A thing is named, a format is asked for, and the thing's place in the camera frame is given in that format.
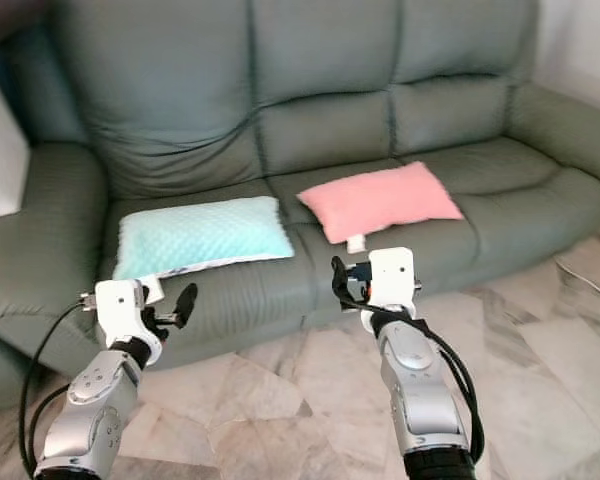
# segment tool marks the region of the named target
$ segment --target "pillow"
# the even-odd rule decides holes
[[[341,178],[305,190],[298,198],[318,217],[329,243],[395,224],[463,218],[422,162]]]
[[[236,262],[287,258],[278,200],[239,198],[127,215],[113,278],[169,277]]]

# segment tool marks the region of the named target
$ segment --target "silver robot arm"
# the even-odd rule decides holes
[[[347,268],[334,257],[333,290],[343,309],[363,309],[362,323],[377,339],[381,375],[391,393],[391,414],[409,478],[475,479],[465,428],[442,376],[440,346],[425,335],[424,321],[412,320],[413,297],[420,288],[413,253],[407,248],[376,250],[369,260]],[[351,279],[366,284],[364,303],[349,293]]]
[[[47,433],[36,480],[109,477],[142,371],[158,360],[168,335],[158,325],[184,327],[197,296],[191,284],[172,315],[156,318],[153,308],[145,306],[147,291],[138,281],[100,282],[95,290],[83,301],[97,309],[109,350],[100,352],[69,386],[64,409]]]

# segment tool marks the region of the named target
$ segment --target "light blue pillow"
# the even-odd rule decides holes
[[[120,221],[113,278],[169,277],[293,254],[273,197],[162,208],[132,213]]]

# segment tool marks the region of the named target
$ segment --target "green leather sofa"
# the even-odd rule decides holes
[[[274,195],[296,251],[165,281],[162,309],[188,282],[200,296],[160,368],[336,318],[330,258],[365,255],[328,244],[295,198],[331,179],[415,160],[441,179],[465,221],[367,239],[413,249],[424,294],[590,235],[600,111],[530,83],[536,19],[532,0],[56,2],[5,46],[36,146],[23,209],[0,218],[4,349],[31,355],[110,277],[118,222],[139,210]],[[74,375],[101,340],[76,313],[42,363]]]

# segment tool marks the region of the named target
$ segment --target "sofa backrest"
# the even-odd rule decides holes
[[[114,195],[192,193],[499,135],[535,0],[60,0]]]

